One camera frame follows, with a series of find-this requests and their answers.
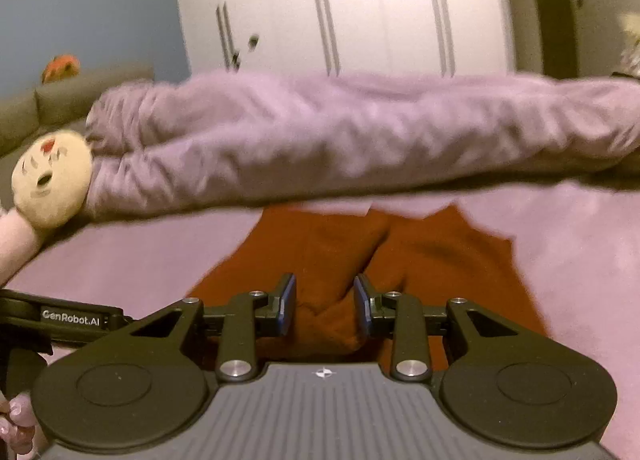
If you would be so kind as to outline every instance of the wardrobe door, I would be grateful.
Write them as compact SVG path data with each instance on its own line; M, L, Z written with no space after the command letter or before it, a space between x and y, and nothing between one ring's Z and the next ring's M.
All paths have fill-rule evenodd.
M444 75L444 39L437 0L382 0L392 74Z
M513 71L508 0L444 0L444 5L444 26L452 44L455 74Z
M322 0L337 72L390 71L381 0Z
M240 71L280 71L271 0L222 0L222 3L232 67Z
M191 73L223 68L225 59L216 9L220 0L178 0L180 26Z
M282 71L328 73L328 33L322 26L321 0L271 0L271 11Z

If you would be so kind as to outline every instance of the orange stuffed animal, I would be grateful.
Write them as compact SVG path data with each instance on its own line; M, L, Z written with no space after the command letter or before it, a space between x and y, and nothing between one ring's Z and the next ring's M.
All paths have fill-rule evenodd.
M80 62L71 54L57 55L42 72L42 84L60 81L80 73Z

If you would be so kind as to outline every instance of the wardrobe handle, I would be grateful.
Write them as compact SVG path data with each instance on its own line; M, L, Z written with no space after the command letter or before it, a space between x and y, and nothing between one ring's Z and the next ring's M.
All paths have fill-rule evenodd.
M320 26L320 37L322 39L322 50L324 50L324 63L326 64L326 74L331 75L331 55L329 54L329 45L326 38L326 30L324 29L324 15L322 14L322 5L320 0L316 0L316 13L318 14L318 23Z
M324 13L329 27L329 38L331 39L332 51L334 52L335 74L340 75L340 54L338 54L338 42L335 39L334 17L331 14L331 3L324 0Z
M229 50L226 47L226 37L225 37L225 29L222 26L222 12L220 11L220 6L216 7L216 19L218 20L218 31L220 32L220 43L222 44L222 55L225 58L225 68L229 70L231 66L229 61Z
M442 23L447 39L447 49L449 50L449 72L453 77L456 74L456 53L453 50L453 34L451 33L451 18L449 16L449 3L447 0L440 0L442 8Z
M240 63L238 59L238 52L236 52L236 47L234 47L234 36L231 34L231 21L229 20L229 11L226 8L226 2L222 5L222 14L225 17L225 26L226 26L226 39L229 43L229 53L232 57L232 65L234 70L238 70L240 68Z
M447 53L442 27L442 15L440 13L438 0L431 0L431 7L433 7L433 15L436 20L436 35L438 36L438 49L440 50L440 74L444 77L447 74Z

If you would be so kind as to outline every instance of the orange garment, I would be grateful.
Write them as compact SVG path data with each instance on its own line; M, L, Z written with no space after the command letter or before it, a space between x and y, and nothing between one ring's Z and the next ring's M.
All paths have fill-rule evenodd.
M370 210L326 215L287 206L265 209L238 250L193 289L206 306L235 294L271 290L286 272L297 279L296 311L285 338L257 342L267 360L333 358L378 361L388 369L391 341L358 337L353 278L364 272L380 292L399 290L423 304L465 297L545 333L511 260L511 242L471 227L455 206L424 219ZM447 367L440 338L430 338L433 366Z

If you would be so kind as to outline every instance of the blue wall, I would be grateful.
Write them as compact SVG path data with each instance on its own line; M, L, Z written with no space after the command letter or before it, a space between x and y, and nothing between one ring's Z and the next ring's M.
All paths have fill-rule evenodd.
M84 68L138 60L189 75L177 0L0 0L0 96L37 84L60 53Z

